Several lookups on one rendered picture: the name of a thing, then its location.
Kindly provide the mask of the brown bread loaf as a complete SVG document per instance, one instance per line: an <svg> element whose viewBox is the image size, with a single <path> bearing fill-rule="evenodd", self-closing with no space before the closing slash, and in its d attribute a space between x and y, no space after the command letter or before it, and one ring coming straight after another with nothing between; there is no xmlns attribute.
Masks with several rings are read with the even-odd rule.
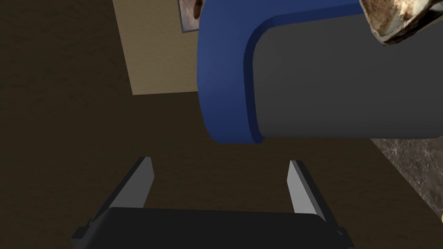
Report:
<svg viewBox="0 0 443 249"><path fill-rule="evenodd" d="M443 20L443 0L359 0L375 38L397 44Z"/></svg>

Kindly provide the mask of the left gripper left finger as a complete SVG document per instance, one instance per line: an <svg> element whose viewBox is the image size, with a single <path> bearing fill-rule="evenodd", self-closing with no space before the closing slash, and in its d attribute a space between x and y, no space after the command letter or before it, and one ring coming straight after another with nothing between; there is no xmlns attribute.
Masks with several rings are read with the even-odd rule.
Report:
<svg viewBox="0 0 443 249"><path fill-rule="evenodd" d="M95 221L108 208L143 208L153 180L151 158L140 157L101 205L92 221Z"/></svg>

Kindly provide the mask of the framed wall picture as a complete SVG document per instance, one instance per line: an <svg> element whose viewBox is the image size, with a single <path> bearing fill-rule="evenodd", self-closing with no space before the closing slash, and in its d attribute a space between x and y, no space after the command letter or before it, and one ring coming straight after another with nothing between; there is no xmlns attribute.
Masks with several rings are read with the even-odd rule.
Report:
<svg viewBox="0 0 443 249"><path fill-rule="evenodd" d="M200 16L206 0L177 0L181 32L199 30Z"/></svg>

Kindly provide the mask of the blue and grey tray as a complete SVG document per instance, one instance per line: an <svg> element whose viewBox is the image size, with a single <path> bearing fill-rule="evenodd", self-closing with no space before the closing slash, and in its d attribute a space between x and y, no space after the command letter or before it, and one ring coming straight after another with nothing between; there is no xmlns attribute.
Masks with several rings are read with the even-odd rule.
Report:
<svg viewBox="0 0 443 249"><path fill-rule="evenodd" d="M443 18L376 40L359 0L207 0L197 86L210 137L443 136Z"/></svg>

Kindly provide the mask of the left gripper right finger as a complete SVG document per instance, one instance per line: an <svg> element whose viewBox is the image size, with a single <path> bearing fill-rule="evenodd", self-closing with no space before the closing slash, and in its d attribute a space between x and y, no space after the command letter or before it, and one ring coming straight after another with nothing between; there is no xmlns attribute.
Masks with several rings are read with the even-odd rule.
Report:
<svg viewBox="0 0 443 249"><path fill-rule="evenodd" d="M328 203L302 161L289 162L286 182L295 213L294 224L309 230L340 229Z"/></svg>

